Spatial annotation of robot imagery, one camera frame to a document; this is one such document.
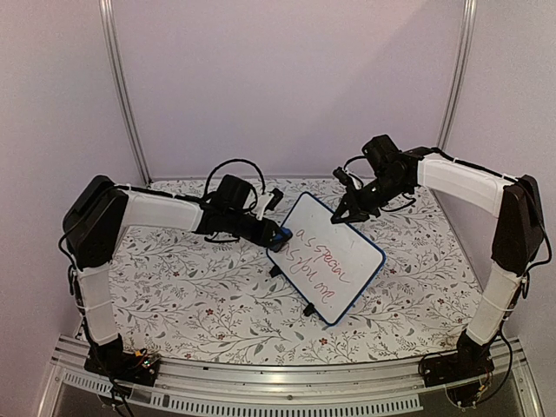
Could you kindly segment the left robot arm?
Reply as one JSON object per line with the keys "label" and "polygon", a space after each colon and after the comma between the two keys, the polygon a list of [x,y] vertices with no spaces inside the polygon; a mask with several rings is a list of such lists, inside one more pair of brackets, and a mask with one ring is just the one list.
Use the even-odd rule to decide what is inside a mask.
{"label": "left robot arm", "polygon": [[265,217],[283,194],[273,189],[245,203],[252,186],[225,175],[216,191],[197,197],[116,184],[95,176],[63,218],[66,251],[76,270],[77,298],[91,345],[100,346],[96,364],[111,377],[129,370],[129,358],[114,345],[119,334],[109,291],[109,270],[130,227],[172,228],[196,235],[226,233],[278,252],[291,238],[289,229]]}

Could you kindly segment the blue whiteboard eraser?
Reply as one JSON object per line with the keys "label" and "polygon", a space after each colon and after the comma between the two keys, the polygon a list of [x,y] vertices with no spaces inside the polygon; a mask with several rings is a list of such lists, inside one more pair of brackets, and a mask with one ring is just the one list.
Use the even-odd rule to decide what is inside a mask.
{"label": "blue whiteboard eraser", "polygon": [[279,228],[271,241],[270,249],[273,252],[279,252],[284,247],[284,245],[292,238],[292,236],[293,234],[290,229]]}

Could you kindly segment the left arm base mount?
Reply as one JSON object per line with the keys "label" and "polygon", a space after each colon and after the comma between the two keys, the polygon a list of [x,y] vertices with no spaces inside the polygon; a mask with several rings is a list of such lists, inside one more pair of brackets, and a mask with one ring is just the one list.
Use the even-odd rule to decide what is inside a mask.
{"label": "left arm base mount", "polygon": [[146,348],[125,351],[121,335],[104,345],[90,343],[88,359],[84,369],[116,381],[125,381],[147,387],[155,385],[161,356],[150,353]]}

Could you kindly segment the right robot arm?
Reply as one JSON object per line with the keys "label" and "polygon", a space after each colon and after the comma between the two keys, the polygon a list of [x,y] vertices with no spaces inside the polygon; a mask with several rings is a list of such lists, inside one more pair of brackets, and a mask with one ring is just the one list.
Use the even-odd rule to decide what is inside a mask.
{"label": "right robot arm", "polygon": [[345,192],[332,214],[333,224],[378,217],[393,199],[419,187],[473,204],[497,221],[486,288],[449,361],[453,376],[466,379],[481,367],[517,299],[527,295],[531,271],[541,264],[539,248],[549,243],[538,181],[531,175],[501,174],[439,148],[402,151],[388,135],[373,137],[358,157],[370,165],[374,179],[364,184],[346,166],[334,170]]}

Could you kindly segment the small blue-framed whiteboard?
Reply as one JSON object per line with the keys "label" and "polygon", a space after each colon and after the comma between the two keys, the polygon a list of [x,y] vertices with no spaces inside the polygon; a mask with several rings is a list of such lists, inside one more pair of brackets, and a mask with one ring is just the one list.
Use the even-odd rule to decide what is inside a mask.
{"label": "small blue-framed whiteboard", "polygon": [[303,192],[282,226],[293,236],[267,257],[329,326],[337,325],[381,271],[386,254],[350,224],[331,222],[333,211]]}

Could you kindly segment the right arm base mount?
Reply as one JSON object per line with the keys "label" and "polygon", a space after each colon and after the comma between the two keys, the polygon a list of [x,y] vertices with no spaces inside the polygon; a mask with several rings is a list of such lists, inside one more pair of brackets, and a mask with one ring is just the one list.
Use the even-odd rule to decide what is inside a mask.
{"label": "right arm base mount", "polygon": [[493,342],[494,338],[480,345],[462,332],[453,353],[424,355],[418,372],[425,386],[435,387],[491,373],[494,370],[490,355]]}

